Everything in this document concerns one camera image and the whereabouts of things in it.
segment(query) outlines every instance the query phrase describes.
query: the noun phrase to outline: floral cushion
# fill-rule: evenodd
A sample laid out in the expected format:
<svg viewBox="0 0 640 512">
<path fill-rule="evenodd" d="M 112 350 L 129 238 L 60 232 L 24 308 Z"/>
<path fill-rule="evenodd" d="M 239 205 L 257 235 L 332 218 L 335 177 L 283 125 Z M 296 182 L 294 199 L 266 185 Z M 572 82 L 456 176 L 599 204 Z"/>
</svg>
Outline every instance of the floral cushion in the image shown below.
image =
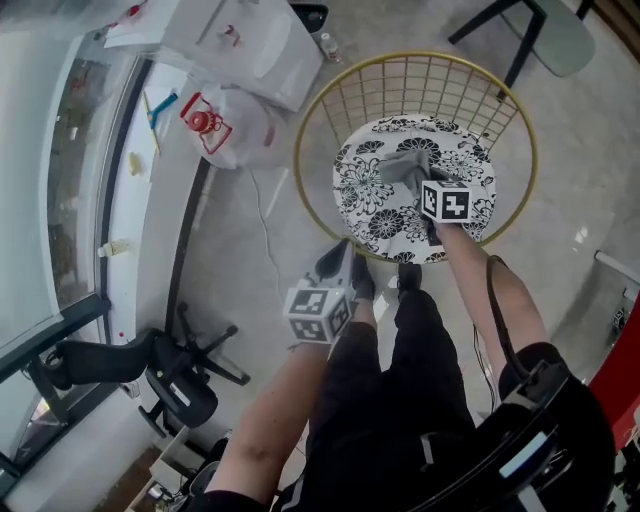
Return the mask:
<svg viewBox="0 0 640 512">
<path fill-rule="evenodd" d="M 473 221 L 463 227 L 481 240 L 495 206 L 495 176 L 480 137 L 457 124 L 422 114 L 379 119 L 354 132 L 333 164 L 333 193 L 345 224 L 369 251 L 399 263 L 446 257 L 442 245 L 428 239 L 411 192 L 402 183 L 383 184 L 378 172 L 385 155 L 423 148 L 433 167 L 474 187 Z"/>
</svg>

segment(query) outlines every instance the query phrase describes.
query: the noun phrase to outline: wire basket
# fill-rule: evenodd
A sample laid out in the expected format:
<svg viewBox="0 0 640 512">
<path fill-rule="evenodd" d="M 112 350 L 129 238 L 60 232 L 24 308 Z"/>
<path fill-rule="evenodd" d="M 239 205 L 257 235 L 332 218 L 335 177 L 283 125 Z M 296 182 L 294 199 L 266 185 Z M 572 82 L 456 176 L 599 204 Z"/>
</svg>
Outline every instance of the wire basket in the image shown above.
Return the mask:
<svg viewBox="0 0 640 512">
<path fill-rule="evenodd" d="M 508 144 L 528 146 L 531 166 L 521 180 L 526 182 L 519 192 L 522 197 L 517 203 L 510 201 L 513 211 L 502 215 L 500 225 L 480 243 L 495 240 L 520 215 L 533 190 L 538 156 L 531 121 L 499 79 L 471 62 L 441 53 L 391 53 L 363 61 L 338 75 L 315 97 L 294 146 L 296 186 L 308 213 L 331 238 L 349 236 L 331 195 L 336 153 L 360 126 L 405 114 L 426 114 L 456 123 L 480 136 L 492 159 L 496 142 L 511 131 L 507 128 L 514 119 L 519 120 L 524 129 Z M 356 249 L 386 261 L 358 243 Z"/>
</svg>

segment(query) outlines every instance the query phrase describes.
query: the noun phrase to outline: gray floor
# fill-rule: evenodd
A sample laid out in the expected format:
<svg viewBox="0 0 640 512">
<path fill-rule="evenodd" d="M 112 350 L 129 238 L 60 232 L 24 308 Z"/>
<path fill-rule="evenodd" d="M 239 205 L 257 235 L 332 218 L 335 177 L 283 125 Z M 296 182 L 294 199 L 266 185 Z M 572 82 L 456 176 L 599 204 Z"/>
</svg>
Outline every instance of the gray floor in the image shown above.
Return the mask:
<svg viewBox="0 0 640 512">
<path fill-rule="evenodd" d="M 326 3 L 332 9 L 330 30 L 336 34 L 347 64 L 390 51 L 424 49 L 466 57 L 504 76 L 518 44 L 500 18 L 456 47 L 447 42 L 447 35 L 488 0 Z M 606 288 L 615 298 L 624 287 L 615 279 L 593 279 L 594 272 L 600 272 L 593 270 L 593 254 L 604 248 L 637 267 L 640 218 L 632 195 L 638 190 L 632 180 L 638 180 L 633 172 L 640 161 L 640 66 L 595 14 L 587 17 L 586 24 L 596 41 L 596 55 L 585 69 L 561 79 L 535 58 L 529 58 L 514 87 L 538 137 L 539 180 L 518 221 L 488 248 L 500 254 L 525 281 L 549 332 L 556 333 L 554 342 L 572 368 L 583 373 L 581 377 L 593 373 L 593 367 L 597 368 L 606 355 L 606 346 L 593 329 L 582 326 L 583 334 L 576 334 L 577 326 L 587 312 L 591 313 L 591 322 L 605 325 L 613 314 L 614 306 L 607 311 L 613 299 L 602 306 L 594 302 L 594 297 Z M 326 66 L 319 82 L 326 83 L 341 70 L 339 66 Z M 297 120 L 297 116 L 290 119 L 291 139 Z M 339 222 L 332 202 L 325 200 L 330 197 L 330 168 L 320 163 L 331 162 L 335 154 L 335 147 L 324 149 L 325 132 L 322 127 L 314 131 L 303 156 L 307 158 L 305 165 L 314 171 L 310 173 L 314 178 L 310 182 L 312 199 L 323 218 Z M 522 140 L 522 127 L 516 123 L 493 153 L 499 176 L 498 201 L 507 209 L 512 199 L 508 187 L 503 184 L 501 190 L 500 176 L 515 177 L 516 181 L 526 177 L 528 153 L 523 150 Z M 289 171 L 290 154 L 289 149 L 283 150 L 282 168 L 253 169 L 281 274 L 281 295 L 330 242 L 302 208 Z M 235 424 L 243 408 L 282 363 L 285 349 L 293 340 L 282 319 L 276 272 L 265 253 L 248 171 L 219 171 L 203 200 L 206 208 L 191 237 L 181 298 L 191 304 L 194 324 L 201 330 L 220 332 L 229 322 L 240 327 L 240 333 L 224 347 L 224 357 L 253 377 L 241 388 L 213 376 L 211 385 L 220 398 L 220 407 L 211 424 L 200 429 L 203 437 L 210 438 L 214 427 Z M 397 300 L 388 286 L 395 269 L 385 263 L 373 267 L 382 291 L 377 313 L 384 366 L 389 362 L 395 330 Z M 456 343 L 469 407 L 486 411 L 489 393 L 471 346 L 471 322 L 450 269 L 447 263 L 438 263 L 425 266 L 423 271 L 423 288 L 435 298 Z M 583 335 L 589 339 L 582 341 Z M 293 459 L 285 480 L 297 476 L 304 462 L 300 452 L 294 452 Z"/>
</svg>

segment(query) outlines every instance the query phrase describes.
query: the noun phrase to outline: black shoe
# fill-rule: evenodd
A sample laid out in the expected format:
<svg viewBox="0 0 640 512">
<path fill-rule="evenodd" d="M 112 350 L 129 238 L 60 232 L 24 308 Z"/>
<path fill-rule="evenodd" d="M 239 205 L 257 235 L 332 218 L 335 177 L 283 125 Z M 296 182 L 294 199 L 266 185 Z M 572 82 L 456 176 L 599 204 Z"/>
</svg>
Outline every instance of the black shoe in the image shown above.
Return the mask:
<svg viewBox="0 0 640 512">
<path fill-rule="evenodd" d="M 398 296 L 409 290 L 419 290 L 422 284 L 422 267 L 415 263 L 398 265 Z"/>
<path fill-rule="evenodd" d="M 367 258 L 362 254 L 356 254 L 353 258 L 353 272 L 351 285 L 356 291 L 356 299 L 373 300 L 376 294 L 376 284 L 369 273 Z"/>
</svg>

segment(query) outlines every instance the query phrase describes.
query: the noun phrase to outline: white bag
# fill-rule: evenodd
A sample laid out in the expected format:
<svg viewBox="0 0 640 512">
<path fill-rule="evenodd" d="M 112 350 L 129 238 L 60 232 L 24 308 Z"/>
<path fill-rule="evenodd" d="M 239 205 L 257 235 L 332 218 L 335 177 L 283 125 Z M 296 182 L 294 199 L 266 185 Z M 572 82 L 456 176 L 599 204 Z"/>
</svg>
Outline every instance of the white bag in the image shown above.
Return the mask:
<svg viewBox="0 0 640 512">
<path fill-rule="evenodd" d="M 283 119 L 242 89 L 205 86 L 180 117 L 200 154 L 216 167 L 272 165 L 282 155 Z"/>
</svg>

